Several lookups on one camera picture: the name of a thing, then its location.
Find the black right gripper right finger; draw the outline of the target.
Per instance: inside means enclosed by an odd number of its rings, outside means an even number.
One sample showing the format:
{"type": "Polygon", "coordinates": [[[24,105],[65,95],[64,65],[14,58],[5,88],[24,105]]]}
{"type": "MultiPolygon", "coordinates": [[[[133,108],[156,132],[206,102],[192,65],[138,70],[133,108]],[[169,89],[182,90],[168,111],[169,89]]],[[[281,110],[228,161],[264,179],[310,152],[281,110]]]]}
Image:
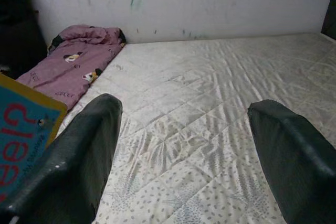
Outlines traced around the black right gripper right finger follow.
{"type": "Polygon", "coordinates": [[[248,118],[271,192],[287,224],[336,224],[336,148],[303,116],[274,100],[248,118]]]}

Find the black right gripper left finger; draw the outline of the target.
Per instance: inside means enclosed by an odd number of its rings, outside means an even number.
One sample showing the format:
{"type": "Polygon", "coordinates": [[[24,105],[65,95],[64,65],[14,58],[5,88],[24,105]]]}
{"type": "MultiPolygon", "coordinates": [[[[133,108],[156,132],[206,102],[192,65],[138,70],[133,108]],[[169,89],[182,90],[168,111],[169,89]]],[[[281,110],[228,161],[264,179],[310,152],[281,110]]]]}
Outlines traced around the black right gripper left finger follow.
{"type": "Polygon", "coordinates": [[[88,103],[0,203],[0,224],[92,224],[111,171],[121,117],[122,103],[110,94],[88,103]]]}

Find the blue yellow-edged children's book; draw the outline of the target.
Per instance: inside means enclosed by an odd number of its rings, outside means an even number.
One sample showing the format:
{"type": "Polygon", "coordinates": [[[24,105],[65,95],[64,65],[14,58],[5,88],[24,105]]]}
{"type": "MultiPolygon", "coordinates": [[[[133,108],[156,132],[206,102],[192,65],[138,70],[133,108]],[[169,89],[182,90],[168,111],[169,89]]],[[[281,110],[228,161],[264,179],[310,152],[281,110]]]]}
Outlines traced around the blue yellow-edged children's book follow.
{"type": "Polygon", "coordinates": [[[0,73],[0,203],[53,142],[67,106],[0,73]]]}

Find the pink cartoon mouse blanket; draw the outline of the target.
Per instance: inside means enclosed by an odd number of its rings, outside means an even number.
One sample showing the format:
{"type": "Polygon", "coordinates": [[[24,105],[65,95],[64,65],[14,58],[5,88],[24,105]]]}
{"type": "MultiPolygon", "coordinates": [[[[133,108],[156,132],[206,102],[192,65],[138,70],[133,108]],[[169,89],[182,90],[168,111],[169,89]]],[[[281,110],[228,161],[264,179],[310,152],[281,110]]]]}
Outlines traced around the pink cartoon mouse blanket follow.
{"type": "Polygon", "coordinates": [[[69,26],[52,40],[47,57],[17,81],[71,110],[125,43],[118,27],[69,26]]]}

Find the grey-white quilted mattress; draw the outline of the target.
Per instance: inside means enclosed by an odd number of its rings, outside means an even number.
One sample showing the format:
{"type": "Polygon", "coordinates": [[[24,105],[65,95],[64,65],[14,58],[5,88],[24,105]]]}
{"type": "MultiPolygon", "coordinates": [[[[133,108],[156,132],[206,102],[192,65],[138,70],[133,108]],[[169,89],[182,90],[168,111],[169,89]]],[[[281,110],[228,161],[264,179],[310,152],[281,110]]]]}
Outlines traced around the grey-white quilted mattress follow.
{"type": "Polygon", "coordinates": [[[92,224],[286,224],[247,109],[272,99],[336,147],[336,40],[322,34],[126,45],[64,120],[123,105],[92,224]]]}

